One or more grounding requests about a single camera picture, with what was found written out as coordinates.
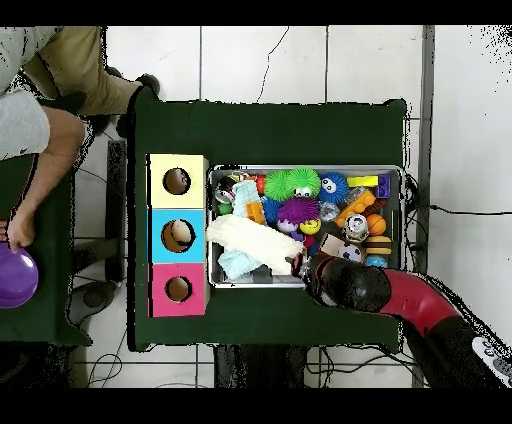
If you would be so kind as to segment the person's hand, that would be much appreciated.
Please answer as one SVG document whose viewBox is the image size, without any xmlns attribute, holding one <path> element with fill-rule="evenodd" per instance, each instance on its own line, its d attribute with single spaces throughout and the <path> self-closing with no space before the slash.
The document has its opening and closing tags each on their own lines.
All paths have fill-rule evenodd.
<svg viewBox="0 0 512 424">
<path fill-rule="evenodd" d="M 0 221 L 0 239 L 12 252 L 28 247 L 35 238 L 34 214 L 17 212 L 9 220 Z"/>
</svg>

